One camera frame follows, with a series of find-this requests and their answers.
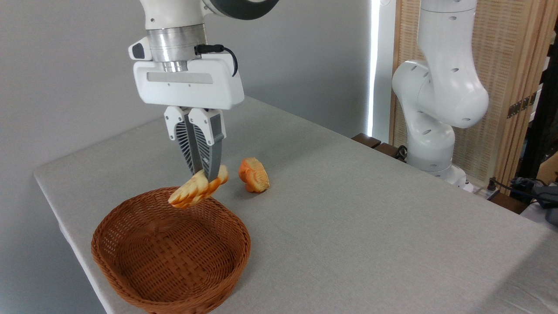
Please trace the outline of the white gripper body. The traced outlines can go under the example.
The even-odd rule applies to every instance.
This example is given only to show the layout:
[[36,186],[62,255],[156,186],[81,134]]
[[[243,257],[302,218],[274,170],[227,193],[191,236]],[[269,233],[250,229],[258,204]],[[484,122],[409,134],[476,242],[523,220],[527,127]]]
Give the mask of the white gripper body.
[[183,72],[165,72],[162,64],[137,61],[133,66],[137,91],[147,104],[231,109],[245,99],[240,74],[231,58],[190,60]]

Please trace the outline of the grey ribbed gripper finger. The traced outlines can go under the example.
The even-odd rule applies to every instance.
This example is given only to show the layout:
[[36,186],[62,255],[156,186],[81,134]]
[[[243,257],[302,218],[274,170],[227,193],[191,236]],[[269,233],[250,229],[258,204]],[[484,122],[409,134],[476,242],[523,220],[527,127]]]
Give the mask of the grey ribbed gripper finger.
[[193,125],[197,160],[201,161],[208,181],[217,179],[221,167],[222,141],[226,137],[220,109],[191,109],[188,120]]
[[181,152],[192,174],[203,169],[194,126],[189,120],[191,109],[168,106],[165,110],[165,123],[169,138],[178,142]]

